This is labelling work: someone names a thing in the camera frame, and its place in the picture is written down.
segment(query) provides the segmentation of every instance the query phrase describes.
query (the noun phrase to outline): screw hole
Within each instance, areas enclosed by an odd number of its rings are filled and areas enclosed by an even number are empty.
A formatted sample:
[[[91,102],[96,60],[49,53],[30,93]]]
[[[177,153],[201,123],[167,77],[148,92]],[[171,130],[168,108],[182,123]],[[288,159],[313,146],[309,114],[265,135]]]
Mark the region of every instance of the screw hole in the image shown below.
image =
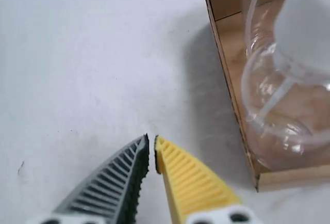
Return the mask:
[[[232,222],[246,222],[249,218],[245,214],[235,213],[230,215]]]
[[[205,221],[205,220],[198,220],[198,221],[195,221],[193,224],[212,224],[212,222]]]
[[[50,219],[50,220],[44,221],[41,224],[60,224],[60,221],[58,219]]]

